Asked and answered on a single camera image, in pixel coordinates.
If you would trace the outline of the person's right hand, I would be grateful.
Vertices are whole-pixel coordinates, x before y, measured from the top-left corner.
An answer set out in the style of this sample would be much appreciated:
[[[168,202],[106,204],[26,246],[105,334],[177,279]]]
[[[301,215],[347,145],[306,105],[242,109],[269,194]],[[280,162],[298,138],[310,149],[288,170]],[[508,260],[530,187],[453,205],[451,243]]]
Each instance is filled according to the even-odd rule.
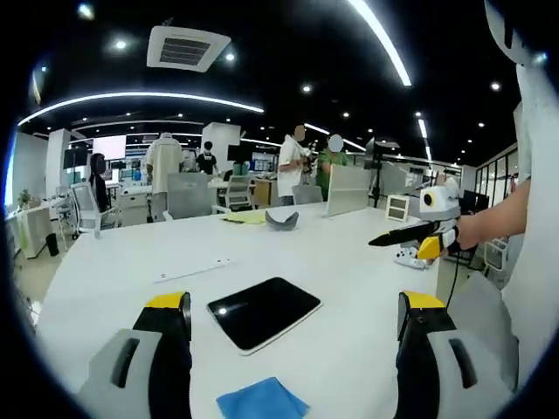
[[[457,244],[461,250],[469,250],[484,240],[484,216],[479,214],[462,216],[457,221]]]

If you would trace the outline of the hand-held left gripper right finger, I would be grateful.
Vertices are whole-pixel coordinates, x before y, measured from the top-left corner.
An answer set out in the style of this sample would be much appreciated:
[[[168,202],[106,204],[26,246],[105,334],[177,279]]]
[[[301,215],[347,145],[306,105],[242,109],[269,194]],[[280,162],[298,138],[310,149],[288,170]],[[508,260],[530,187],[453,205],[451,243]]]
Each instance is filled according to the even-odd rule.
[[[494,418],[518,385],[519,342],[498,297],[480,313],[420,292],[398,296],[397,418]]]

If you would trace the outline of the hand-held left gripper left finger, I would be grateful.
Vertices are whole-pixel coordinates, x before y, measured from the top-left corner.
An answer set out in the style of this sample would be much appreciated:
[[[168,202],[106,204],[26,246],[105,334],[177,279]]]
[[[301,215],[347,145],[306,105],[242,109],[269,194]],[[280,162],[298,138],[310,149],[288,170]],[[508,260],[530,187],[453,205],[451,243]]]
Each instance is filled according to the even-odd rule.
[[[156,296],[95,354],[78,392],[91,417],[191,417],[190,308],[188,292]]]

